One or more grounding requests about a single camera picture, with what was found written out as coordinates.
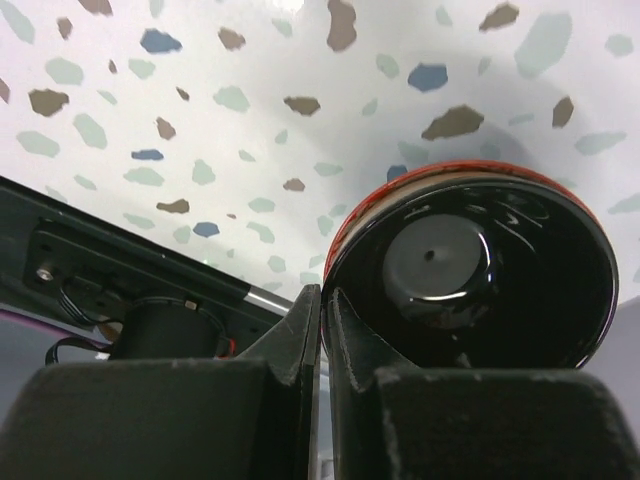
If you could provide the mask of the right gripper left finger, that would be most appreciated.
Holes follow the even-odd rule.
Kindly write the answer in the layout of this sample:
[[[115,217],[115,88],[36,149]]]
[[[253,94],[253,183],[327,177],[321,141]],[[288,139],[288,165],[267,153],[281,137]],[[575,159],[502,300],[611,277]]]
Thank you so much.
[[[1,429],[5,479],[311,479],[320,289],[231,360],[40,369]]]

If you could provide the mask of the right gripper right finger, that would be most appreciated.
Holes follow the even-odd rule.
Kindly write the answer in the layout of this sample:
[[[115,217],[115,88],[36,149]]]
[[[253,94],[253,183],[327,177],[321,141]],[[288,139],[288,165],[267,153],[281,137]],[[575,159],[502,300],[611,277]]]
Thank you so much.
[[[338,479],[635,479],[611,392],[575,369],[421,368],[324,297]]]

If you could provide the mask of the black glossy bowl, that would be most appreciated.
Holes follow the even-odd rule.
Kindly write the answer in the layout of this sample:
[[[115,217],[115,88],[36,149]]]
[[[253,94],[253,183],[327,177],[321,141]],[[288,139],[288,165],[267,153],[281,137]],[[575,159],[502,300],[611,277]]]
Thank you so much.
[[[422,367],[579,368],[616,311],[609,238],[575,194],[497,161],[425,166],[344,220],[322,301]]]

